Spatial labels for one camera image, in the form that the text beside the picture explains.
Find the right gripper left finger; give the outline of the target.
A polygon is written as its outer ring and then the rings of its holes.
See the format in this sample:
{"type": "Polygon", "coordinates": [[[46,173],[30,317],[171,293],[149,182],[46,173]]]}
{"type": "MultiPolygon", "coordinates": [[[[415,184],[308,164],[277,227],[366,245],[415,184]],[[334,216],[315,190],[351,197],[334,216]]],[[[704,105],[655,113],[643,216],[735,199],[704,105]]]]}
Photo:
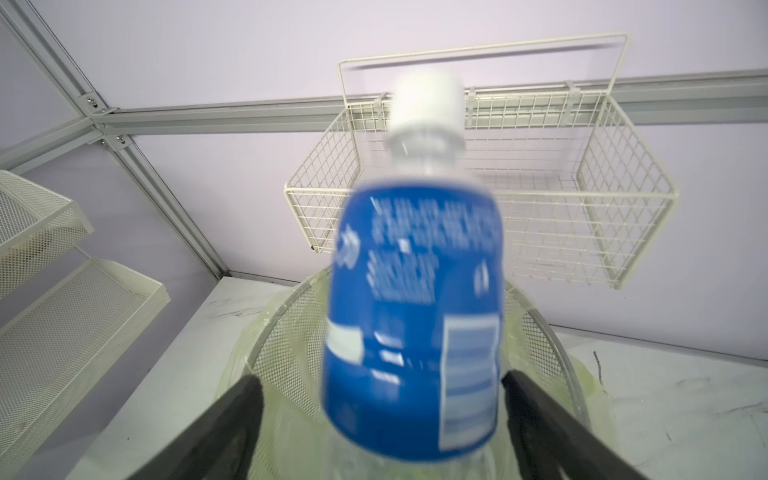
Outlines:
{"type": "Polygon", "coordinates": [[[246,479],[264,411],[258,377],[241,378],[133,479],[246,479]]]}

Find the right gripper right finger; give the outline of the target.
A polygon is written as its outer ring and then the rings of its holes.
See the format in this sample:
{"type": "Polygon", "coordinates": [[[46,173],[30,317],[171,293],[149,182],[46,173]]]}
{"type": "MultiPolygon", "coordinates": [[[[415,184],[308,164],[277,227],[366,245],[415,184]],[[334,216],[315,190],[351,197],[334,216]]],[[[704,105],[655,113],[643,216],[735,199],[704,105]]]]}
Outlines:
{"type": "Polygon", "coordinates": [[[616,455],[519,370],[501,380],[511,443],[523,479],[635,479],[616,455]]]}

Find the blue label white cap bottle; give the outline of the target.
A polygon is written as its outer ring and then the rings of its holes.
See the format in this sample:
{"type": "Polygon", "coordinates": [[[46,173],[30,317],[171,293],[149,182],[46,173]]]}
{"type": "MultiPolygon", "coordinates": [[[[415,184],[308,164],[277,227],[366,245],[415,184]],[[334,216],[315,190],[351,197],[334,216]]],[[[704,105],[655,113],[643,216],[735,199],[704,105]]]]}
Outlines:
{"type": "Polygon", "coordinates": [[[393,87],[390,163],[339,219],[321,375],[327,479],[489,479],[504,322],[503,225],[459,164],[465,91],[393,87]]]}

